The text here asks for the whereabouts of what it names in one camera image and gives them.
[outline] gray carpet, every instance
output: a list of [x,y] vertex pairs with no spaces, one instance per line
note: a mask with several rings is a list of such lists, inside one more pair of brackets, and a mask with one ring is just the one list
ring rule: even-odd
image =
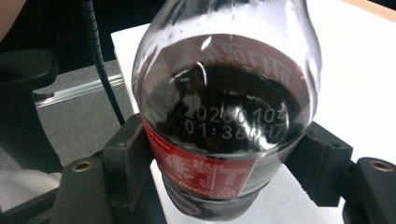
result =
[[[118,75],[120,69],[117,62],[107,62],[106,71],[110,77]],[[91,66],[61,74],[52,85],[36,92],[61,91],[98,79],[94,66]],[[124,118],[128,119],[132,115],[132,108],[124,86],[116,86],[113,91]],[[63,165],[90,157],[102,149],[120,127],[105,91],[96,91],[40,107],[37,111],[44,130]],[[0,149],[0,169],[19,169],[18,164],[2,149]]]

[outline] cola bottle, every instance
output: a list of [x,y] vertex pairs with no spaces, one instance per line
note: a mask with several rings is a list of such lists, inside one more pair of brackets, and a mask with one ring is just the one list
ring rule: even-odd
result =
[[311,123],[320,67],[304,0],[166,1],[133,88],[174,205],[241,216]]

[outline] table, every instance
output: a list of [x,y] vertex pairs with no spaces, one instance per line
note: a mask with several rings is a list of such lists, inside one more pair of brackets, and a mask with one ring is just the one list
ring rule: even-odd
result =
[[[396,75],[396,23],[340,0],[310,0],[308,8],[323,58],[315,122],[355,148],[353,161],[369,156],[396,163],[396,148],[391,148],[391,128],[396,127],[396,88],[391,81]],[[112,34],[134,111],[132,66],[147,28],[146,24]],[[168,223],[211,223],[181,214],[167,196],[156,163],[150,168]],[[247,212],[227,223],[342,223],[342,206],[343,202],[336,208],[317,208],[282,166]]]

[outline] office chair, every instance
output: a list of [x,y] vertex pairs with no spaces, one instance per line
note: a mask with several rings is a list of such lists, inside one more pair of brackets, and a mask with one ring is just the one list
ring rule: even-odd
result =
[[33,91],[53,83],[57,57],[43,49],[0,53],[0,148],[22,169],[62,171],[35,109]]

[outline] skin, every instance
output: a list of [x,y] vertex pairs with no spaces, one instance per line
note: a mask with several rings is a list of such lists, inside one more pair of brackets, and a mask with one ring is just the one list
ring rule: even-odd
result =
[[26,0],[0,0],[0,42],[7,35]]

